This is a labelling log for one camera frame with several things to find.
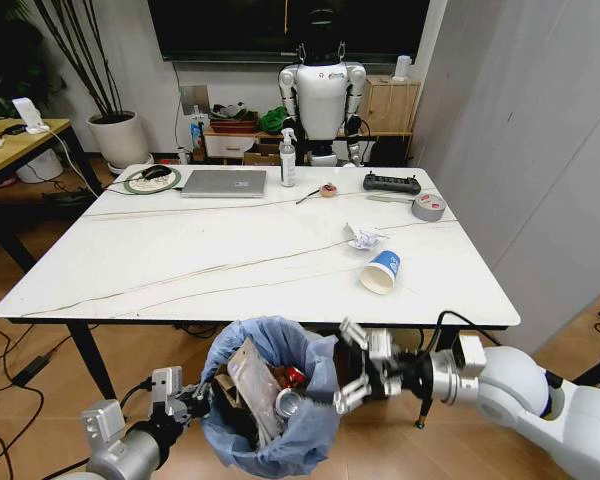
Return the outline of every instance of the mouse pad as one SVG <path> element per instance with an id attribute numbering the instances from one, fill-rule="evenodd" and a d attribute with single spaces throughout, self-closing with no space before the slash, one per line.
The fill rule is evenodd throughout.
<path id="1" fill-rule="evenodd" d="M 142 172 L 136 172 L 130 178 L 131 180 L 124 183 L 124 188 L 128 192 L 137 195 L 148 195 L 175 187 L 182 178 L 182 175 L 178 170 L 171 170 L 171 173 L 164 177 L 145 180 L 142 178 Z"/>

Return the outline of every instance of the computer mouse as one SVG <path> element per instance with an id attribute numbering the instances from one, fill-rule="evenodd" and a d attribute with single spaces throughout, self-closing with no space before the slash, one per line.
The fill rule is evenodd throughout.
<path id="1" fill-rule="evenodd" d="M 140 172 L 145 180 L 153 180 L 154 178 L 165 177 L 171 173 L 171 169 L 165 165 L 153 165 L 145 168 Z"/>

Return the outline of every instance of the red can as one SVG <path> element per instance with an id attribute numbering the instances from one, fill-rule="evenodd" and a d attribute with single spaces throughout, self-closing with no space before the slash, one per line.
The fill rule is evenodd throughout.
<path id="1" fill-rule="evenodd" d="M 287 367 L 285 370 L 285 388 L 303 387 L 307 382 L 307 376 L 296 367 Z"/>

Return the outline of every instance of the marble tabletop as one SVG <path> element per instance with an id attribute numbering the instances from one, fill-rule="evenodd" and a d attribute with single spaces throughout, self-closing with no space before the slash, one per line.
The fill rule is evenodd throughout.
<path id="1" fill-rule="evenodd" d="M 142 166 L 129 167 L 126 178 Z M 184 183 L 194 169 L 178 166 Z M 267 171 L 264 198 L 181 198 L 105 192 L 0 302 L 0 317 L 94 323 L 231 321 L 281 315 L 300 322 L 390 325 L 435 324 L 445 309 L 484 327 L 520 323 L 450 208 L 435 223 L 408 204 L 368 200 L 360 168 L 296 169 L 295 187 Z M 374 169 L 411 176 L 437 193 L 421 169 Z M 333 198 L 296 201 L 320 185 Z M 109 187 L 123 191 L 122 185 Z M 372 251 L 347 244 L 347 222 L 390 238 Z M 377 295 L 359 281 L 382 250 L 401 257 L 394 290 Z M 447 317 L 445 323 L 460 324 Z"/>

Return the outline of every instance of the blue paper cup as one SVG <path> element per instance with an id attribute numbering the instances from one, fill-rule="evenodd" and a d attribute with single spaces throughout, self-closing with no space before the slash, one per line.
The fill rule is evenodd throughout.
<path id="1" fill-rule="evenodd" d="M 400 257 L 391 250 L 385 250 L 364 267 L 360 282 L 372 292 L 386 295 L 393 290 L 399 268 Z"/>

